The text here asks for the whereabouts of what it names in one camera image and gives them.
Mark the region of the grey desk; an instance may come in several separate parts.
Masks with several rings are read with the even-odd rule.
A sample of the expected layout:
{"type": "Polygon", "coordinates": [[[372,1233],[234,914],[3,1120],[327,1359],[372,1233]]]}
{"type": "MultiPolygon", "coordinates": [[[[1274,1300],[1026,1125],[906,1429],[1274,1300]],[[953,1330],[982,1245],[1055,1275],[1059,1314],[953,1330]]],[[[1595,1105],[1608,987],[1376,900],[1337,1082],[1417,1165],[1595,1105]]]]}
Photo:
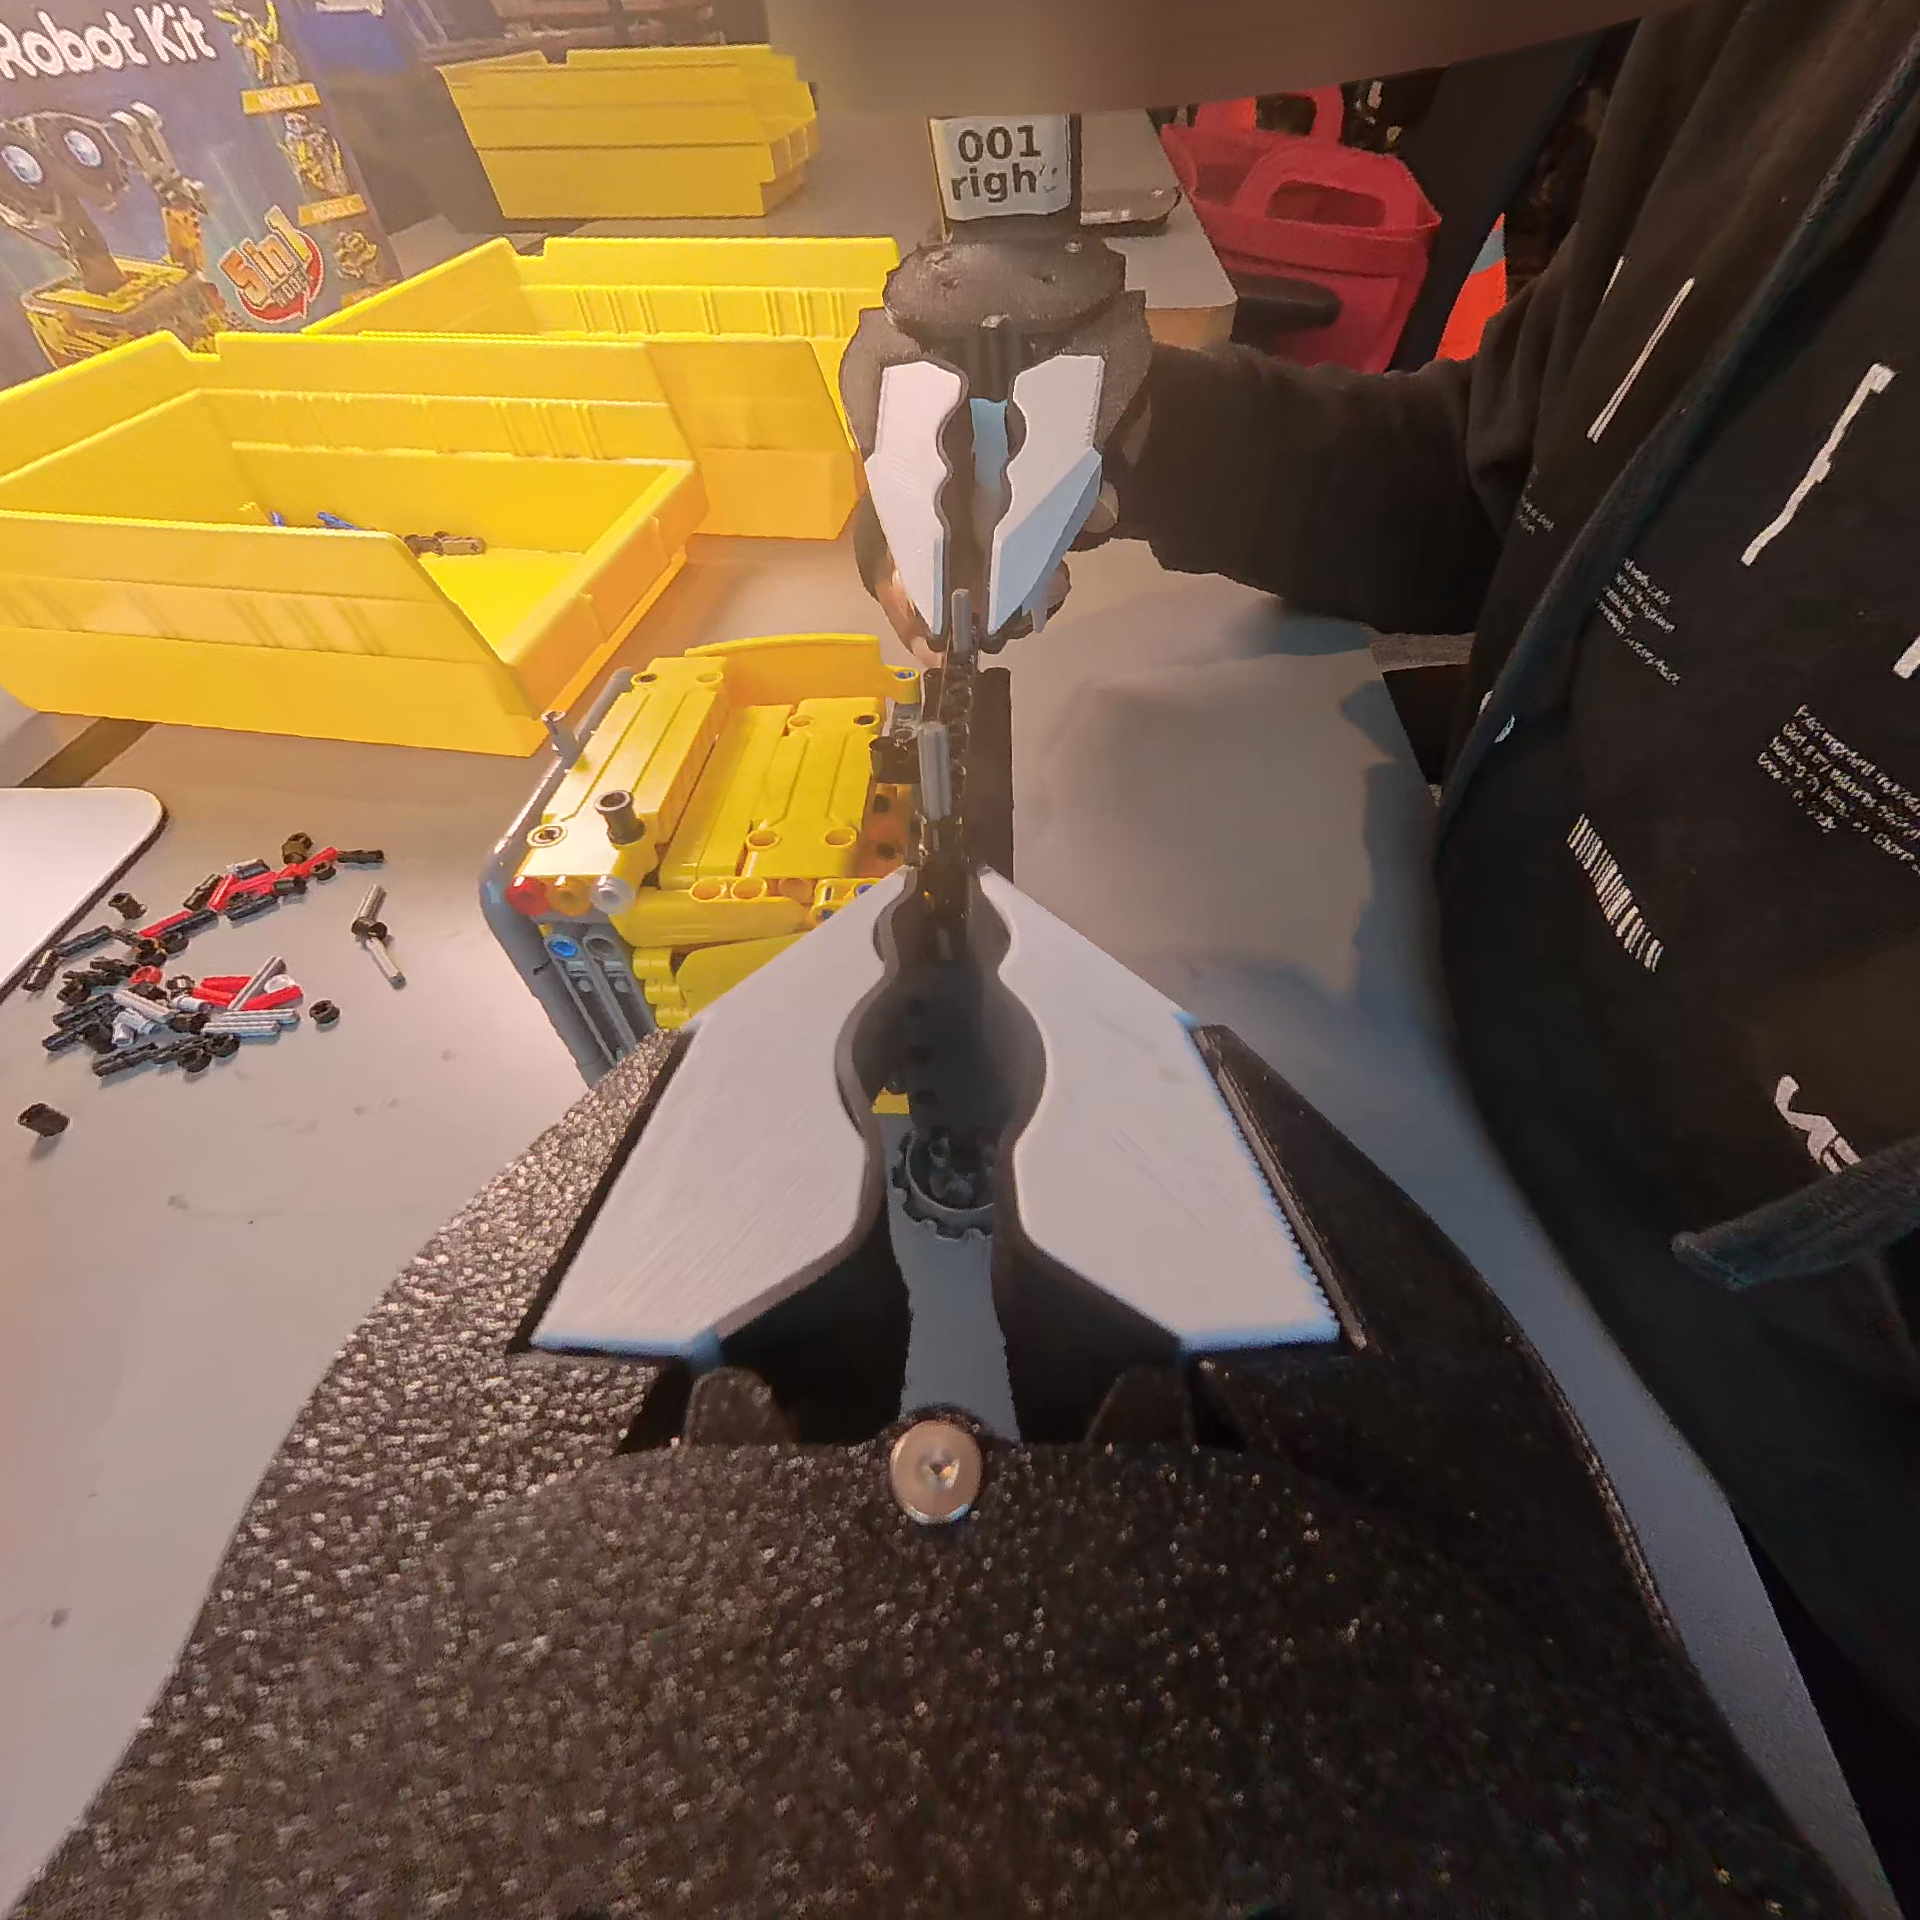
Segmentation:
{"type": "MultiPolygon", "coordinates": [[[[323,889],[268,951],[342,1006],[188,1084],[98,1084],[3,1006],[3,1904],[116,1759],[251,1485],[403,1259],[582,1094],[477,911],[534,763],[151,729],[98,784],[165,831],[157,906],[311,831],[382,846],[409,988],[323,889]]],[[[1646,1541],[1713,1697],[1809,1808],[1813,1722],[1716,1488],[1595,1330],[1460,1086],[1427,947],[1427,784],[1367,636],[1137,541],[1015,646],[1018,889],[1232,1025],[1476,1259],[1646,1541]]]]}

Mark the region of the blue printed kit box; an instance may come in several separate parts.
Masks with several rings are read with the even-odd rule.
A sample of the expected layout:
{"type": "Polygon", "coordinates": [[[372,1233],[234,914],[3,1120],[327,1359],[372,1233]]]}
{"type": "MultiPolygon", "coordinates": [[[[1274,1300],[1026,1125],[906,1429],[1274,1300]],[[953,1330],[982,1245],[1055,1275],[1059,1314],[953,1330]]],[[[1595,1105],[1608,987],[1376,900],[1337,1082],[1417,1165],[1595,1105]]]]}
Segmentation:
{"type": "Polygon", "coordinates": [[[3,2],[3,387],[391,280],[299,2],[3,2]]]}

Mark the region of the person's right forearm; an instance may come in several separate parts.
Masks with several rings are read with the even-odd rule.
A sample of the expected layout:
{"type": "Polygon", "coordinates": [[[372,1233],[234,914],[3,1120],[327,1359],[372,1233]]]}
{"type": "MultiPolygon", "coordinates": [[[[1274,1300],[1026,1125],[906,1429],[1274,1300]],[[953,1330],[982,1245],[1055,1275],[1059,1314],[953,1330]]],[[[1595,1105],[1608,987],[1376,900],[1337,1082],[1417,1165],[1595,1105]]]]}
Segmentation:
{"type": "Polygon", "coordinates": [[[1496,579],[1538,426],[1518,336],[1420,371],[1156,346],[1115,536],[1381,635],[1467,635],[1496,579]]]}

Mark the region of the yellow plastic bin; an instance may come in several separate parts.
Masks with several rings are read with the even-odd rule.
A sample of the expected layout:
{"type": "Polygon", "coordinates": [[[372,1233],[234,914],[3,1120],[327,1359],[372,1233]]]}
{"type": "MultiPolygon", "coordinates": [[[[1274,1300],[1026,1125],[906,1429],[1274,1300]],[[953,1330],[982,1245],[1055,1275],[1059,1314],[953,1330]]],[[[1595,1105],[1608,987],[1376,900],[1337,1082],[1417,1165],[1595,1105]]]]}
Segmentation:
{"type": "Polygon", "coordinates": [[[898,262],[887,235],[493,240],[311,329],[550,348],[671,415],[706,536],[834,539],[862,488],[834,371],[898,262]]]}
{"type": "Polygon", "coordinates": [[[440,79],[513,223],[757,220],[820,151],[814,95],[768,42],[519,51],[440,79]]]}

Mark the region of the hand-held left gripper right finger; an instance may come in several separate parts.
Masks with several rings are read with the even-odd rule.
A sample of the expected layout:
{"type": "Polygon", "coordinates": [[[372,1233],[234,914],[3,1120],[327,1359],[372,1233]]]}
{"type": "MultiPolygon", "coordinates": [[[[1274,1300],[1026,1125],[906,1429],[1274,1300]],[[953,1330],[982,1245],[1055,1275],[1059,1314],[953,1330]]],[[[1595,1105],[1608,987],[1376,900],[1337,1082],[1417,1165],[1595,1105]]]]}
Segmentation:
{"type": "Polygon", "coordinates": [[[1334,1304],[1188,1017],[988,868],[966,930],[1010,1099],[993,1300],[1015,1411],[1097,1411],[1147,1365],[1334,1349],[1334,1304]]]}

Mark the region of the red plastic bin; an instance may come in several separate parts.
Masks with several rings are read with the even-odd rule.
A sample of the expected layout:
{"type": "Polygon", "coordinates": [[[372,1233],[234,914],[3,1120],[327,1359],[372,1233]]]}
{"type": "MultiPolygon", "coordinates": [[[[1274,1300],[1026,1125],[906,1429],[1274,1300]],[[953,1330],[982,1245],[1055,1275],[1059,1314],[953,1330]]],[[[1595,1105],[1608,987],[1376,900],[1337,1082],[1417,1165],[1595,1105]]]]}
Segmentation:
{"type": "Polygon", "coordinates": [[[1342,139],[1337,84],[1306,100],[1306,135],[1261,132],[1252,100],[1218,100],[1158,139],[1234,283],[1234,343],[1384,371],[1427,279],[1436,209],[1396,157],[1342,139]]]}

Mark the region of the pile of small brick parts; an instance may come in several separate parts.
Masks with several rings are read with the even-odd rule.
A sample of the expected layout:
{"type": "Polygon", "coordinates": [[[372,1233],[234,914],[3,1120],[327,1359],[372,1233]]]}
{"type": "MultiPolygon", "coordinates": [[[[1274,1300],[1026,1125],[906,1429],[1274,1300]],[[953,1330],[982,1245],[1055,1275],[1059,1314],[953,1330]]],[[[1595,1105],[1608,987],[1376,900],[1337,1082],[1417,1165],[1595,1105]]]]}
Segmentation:
{"type": "Polygon", "coordinates": [[[91,925],[66,930],[22,960],[3,993],[42,999],[38,1048],[85,1064],[93,1084],[212,1069],[272,1045],[299,1025],[329,1030],[339,1006],[311,995],[285,956],[245,956],[229,972],[204,966],[219,934],[273,918],[349,868],[379,868],[382,850],[342,850],[303,831],[272,860],[233,860],[165,906],[113,890],[91,925]]]}

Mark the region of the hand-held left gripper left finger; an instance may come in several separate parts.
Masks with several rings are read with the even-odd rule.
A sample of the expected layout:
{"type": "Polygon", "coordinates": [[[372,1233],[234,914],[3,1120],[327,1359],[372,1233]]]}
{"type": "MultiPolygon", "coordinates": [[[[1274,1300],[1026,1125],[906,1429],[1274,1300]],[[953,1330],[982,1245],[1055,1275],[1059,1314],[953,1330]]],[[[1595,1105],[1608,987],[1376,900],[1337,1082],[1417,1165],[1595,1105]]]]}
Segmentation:
{"type": "Polygon", "coordinates": [[[711,1365],[722,1341],[849,1257],[880,1209],[874,1099],[898,1076],[911,868],[874,882],[683,1030],[534,1347],[711,1365]]]}

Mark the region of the long black perforated beam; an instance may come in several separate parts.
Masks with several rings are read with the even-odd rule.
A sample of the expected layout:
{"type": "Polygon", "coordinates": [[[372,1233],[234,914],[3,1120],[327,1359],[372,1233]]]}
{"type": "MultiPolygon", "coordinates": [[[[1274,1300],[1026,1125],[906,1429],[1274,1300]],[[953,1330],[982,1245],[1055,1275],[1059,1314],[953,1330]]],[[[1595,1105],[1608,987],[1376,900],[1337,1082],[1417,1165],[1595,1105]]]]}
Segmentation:
{"type": "Polygon", "coordinates": [[[961,928],[979,868],[1015,868],[1012,675],[979,663],[973,596],[945,600],[945,651],[918,724],[918,889],[961,928]]]}

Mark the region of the black yellow toy brick vehicle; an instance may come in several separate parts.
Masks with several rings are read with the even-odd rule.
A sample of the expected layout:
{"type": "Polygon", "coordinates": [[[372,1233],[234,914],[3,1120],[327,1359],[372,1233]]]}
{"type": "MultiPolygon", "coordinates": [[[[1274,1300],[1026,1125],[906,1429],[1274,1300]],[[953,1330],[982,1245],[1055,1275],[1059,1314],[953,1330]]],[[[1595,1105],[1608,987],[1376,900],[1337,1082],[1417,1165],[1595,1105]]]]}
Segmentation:
{"type": "MultiPolygon", "coordinates": [[[[874,882],[918,877],[918,724],[937,671],[867,635],[743,636],[619,672],[566,739],[477,885],[484,921],[587,1084],[639,1058],[619,1170],[683,1030],[874,882]]],[[[898,1076],[874,1110],[931,1132],[922,1213],[982,1202],[979,1041],[956,1040],[966,918],[922,889],[901,930],[898,1076]]]]}

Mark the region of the yellow plastic box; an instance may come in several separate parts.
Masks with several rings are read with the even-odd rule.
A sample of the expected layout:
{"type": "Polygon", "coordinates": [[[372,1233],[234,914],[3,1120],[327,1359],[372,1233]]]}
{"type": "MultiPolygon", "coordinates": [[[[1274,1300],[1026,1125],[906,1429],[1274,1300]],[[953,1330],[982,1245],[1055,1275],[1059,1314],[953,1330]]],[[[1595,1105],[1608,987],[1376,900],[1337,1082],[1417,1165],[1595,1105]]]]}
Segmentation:
{"type": "Polygon", "coordinates": [[[157,332],[3,393],[3,690],[533,756],[706,510],[632,343],[157,332]]]}

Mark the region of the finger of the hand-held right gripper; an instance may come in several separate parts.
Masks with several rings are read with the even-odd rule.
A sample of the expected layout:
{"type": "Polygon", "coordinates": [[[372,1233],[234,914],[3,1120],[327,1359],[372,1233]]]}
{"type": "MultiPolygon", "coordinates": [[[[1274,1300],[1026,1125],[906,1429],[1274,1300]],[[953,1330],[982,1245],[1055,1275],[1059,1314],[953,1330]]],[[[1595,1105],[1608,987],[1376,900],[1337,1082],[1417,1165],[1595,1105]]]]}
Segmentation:
{"type": "Polygon", "coordinates": [[[976,461],[966,379],[932,358],[895,364],[879,383],[864,455],[864,584],[895,629],[951,651],[953,598],[979,605],[976,461]]]}
{"type": "Polygon", "coordinates": [[[1023,618],[1045,619],[1055,574],[1089,518],[1103,371],[1092,354],[1062,354],[1023,368],[1010,402],[970,402],[982,640],[1010,636],[1023,618]]]}

